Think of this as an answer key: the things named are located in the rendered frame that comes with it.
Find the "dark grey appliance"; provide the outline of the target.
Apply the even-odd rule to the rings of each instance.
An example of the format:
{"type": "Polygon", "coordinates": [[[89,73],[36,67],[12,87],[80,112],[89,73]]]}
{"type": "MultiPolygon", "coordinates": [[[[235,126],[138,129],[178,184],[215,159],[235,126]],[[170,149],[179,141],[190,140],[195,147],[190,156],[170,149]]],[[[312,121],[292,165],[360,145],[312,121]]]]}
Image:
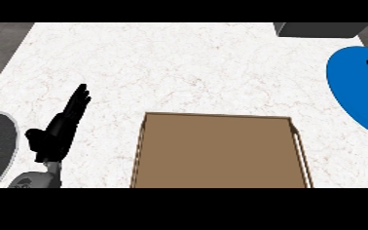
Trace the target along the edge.
{"type": "Polygon", "coordinates": [[[280,37],[354,38],[368,22],[275,22],[280,37]]]}

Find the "blue plate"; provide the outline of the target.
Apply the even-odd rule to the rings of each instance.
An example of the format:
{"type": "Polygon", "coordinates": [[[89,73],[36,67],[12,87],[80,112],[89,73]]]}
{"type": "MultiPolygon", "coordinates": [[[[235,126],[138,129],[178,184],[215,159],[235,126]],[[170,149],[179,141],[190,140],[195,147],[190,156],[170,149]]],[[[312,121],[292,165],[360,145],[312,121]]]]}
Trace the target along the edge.
{"type": "Polygon", "coordinates": [[[368,47],[352,46],[334,52],[327,80],[345,112],[368,130],[368,47]]]}

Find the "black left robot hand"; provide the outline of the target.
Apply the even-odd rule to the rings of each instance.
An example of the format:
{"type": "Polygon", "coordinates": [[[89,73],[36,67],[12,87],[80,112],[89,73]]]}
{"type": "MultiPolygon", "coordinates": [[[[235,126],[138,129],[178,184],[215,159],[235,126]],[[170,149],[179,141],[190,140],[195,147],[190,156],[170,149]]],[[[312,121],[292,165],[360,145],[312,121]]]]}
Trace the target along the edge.
{"type": "Polygon", "coordinates": [[[68,155],[88,104],[91,102],[86,84],[80,84],[68,104],[54,117],[46,130],[28,129],[26,136],[36,163],[61,162],[68,155]]]}

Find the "brown wooden tray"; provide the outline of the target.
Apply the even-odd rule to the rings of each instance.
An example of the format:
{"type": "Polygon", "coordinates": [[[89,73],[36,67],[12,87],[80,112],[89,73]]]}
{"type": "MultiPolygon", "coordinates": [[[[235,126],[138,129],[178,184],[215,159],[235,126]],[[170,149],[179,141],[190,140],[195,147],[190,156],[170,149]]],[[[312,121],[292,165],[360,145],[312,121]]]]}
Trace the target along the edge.
{"type": "Polygon", "coordinates": [[[133,188],[311,188],[292,118],[148,112],[133,188]]]}

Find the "grey round sink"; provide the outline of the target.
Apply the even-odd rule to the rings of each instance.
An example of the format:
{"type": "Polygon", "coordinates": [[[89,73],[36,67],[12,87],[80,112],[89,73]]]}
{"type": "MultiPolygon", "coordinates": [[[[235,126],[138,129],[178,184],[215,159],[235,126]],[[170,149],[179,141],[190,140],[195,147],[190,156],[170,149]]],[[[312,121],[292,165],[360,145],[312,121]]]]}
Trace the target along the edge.
{"type": "Polygon", "coordinates": [[[8,114],[0,113],[0,181],[11,168],[18,150],[18,128],[8,114]]]}

